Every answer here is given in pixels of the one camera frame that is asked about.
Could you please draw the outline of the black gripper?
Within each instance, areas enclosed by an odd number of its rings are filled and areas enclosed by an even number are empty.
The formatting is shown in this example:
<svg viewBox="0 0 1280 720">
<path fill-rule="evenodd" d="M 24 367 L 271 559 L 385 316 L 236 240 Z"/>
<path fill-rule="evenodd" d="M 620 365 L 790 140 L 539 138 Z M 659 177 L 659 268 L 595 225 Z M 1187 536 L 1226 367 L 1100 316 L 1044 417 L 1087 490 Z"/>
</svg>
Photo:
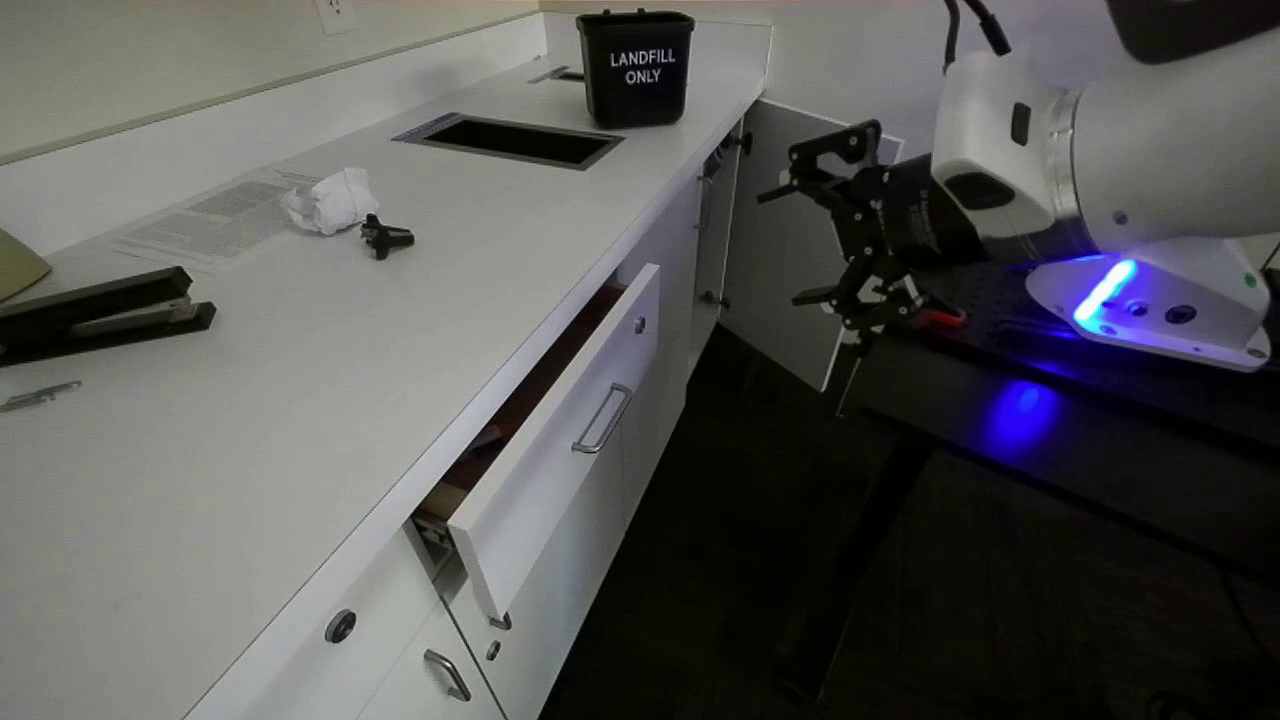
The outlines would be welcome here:
<svg viewBox="0 0 1280 720">
<path fill-rule="evenodd" d="M 919 323 L 936 300 L 918 284 L 911 266 L 890 240 L 890 164 L 882 160 L 882 123 L 814 138 L 790 150 L 781 183 L 758 204 L 808 195 L 833 218 L 843 271 L 835 284 L 805 287 L 794 310 L 827 310 L 843 332 Z"/>
</svg>

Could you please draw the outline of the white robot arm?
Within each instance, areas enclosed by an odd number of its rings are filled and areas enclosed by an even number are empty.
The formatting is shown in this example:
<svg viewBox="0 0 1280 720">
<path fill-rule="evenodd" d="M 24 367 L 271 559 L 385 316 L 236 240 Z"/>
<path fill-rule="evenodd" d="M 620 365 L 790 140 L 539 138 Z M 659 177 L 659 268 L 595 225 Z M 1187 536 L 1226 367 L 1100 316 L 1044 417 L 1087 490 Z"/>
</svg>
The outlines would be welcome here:
<svg viewBox="0 0 1280 720">
<path fill-rule="evenodd" d="M 1273 287 L 1240 240 L 1280 234 L 1280 25 L 1227 0 L 1167 17 L 1174 62 L 1047 90 L 1014 51 L 943 68 L 933 182 L 984 240 L 1082 221 L 1091 254 L 1028 295 L 1078 337 L 1257 374 Z"/>
</svg>

